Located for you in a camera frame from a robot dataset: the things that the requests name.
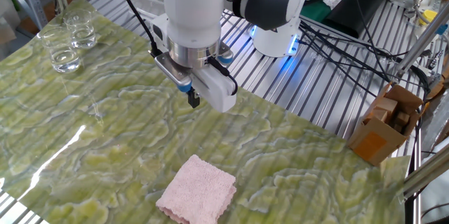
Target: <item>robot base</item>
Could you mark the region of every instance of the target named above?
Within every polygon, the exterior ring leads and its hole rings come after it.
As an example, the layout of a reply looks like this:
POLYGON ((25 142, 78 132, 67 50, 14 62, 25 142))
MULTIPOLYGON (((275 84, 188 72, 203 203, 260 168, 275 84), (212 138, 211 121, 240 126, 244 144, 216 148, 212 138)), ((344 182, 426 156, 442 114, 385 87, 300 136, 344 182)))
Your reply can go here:
POLYGON ((296 55, 299 39, 302 35, 297 28, 298 25, 289 23, 276 28, 275 30, 263 30, 254 26, 250 30, 250 35, 253 38, 253 44, 257 51, 261 54, 280 58, 283 56, 296 55))

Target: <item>water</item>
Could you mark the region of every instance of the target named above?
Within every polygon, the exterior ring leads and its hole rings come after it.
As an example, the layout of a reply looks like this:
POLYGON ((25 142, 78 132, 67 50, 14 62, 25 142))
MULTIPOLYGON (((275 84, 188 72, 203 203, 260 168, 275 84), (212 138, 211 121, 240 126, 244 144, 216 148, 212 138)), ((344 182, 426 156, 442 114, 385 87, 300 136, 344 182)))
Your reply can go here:
POLYGON ((97 43, 92 25, 76 26, 72 31, 72 45, 75 48, 92 48, 97 43))
POLYGON ((57 72, 69 73, 79 68, 80 61, 74 51, 63 50, 55 52, 51 56, 51 65, 57 72))

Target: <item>green marble tabletop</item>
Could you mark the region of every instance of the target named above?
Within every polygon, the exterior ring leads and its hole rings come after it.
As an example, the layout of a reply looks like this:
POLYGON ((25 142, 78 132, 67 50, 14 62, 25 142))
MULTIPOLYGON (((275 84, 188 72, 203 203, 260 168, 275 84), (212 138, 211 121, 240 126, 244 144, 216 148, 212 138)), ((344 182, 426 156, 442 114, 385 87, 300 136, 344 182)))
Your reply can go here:
POLYGON ((94 27, 75 73, 37 38, 0 62, 1 189, 49 223, 174 223, 155 202, 193 154, 236 176, 219 223, 403 223, 408 157, 372 167, 243 89, 227 113, 192 109, 145 39, 96 12, 94 27))

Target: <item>blue led light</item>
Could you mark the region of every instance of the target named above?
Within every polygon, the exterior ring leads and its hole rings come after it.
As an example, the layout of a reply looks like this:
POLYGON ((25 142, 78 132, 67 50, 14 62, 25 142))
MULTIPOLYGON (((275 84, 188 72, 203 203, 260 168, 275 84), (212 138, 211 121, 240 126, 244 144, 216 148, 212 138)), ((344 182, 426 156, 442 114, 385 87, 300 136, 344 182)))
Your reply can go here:
POLYGON ((252 30, 251 30, 251 33, 250 33, 251 37, 253 37, 253 36, 254 36, 254 33, 255 33, 255 29, 256 29, 256 27, 257 27, 257 26, 254 26, 254 27, 252 28, 252 30))
POLYGON ((296 38, 297 38, 297 34, 295 34, 292 41, 290 42, 290 48, 288 49, 289 54, 296 54, 296 49, 293 50, 293 47, 295 46, 296 38))

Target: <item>yellow object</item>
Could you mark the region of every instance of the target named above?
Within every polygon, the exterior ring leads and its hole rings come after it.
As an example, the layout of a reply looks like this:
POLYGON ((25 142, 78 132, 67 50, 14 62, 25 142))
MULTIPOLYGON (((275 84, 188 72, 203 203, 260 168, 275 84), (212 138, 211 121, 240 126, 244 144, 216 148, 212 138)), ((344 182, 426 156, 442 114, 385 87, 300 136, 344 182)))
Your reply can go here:
MULTIPOLYGON (((424 16, 424 18, 426 18, 426 20, 431 22, 436 17, 436 14, 438 14, 438 13, 434 12, 434 11, 431 11, 431 10, 425 10, 422 15, 424 16)), ((420 24, 421 25, 427 25, 427 23, 424 22, 422 19, 420 19, 420 24)))

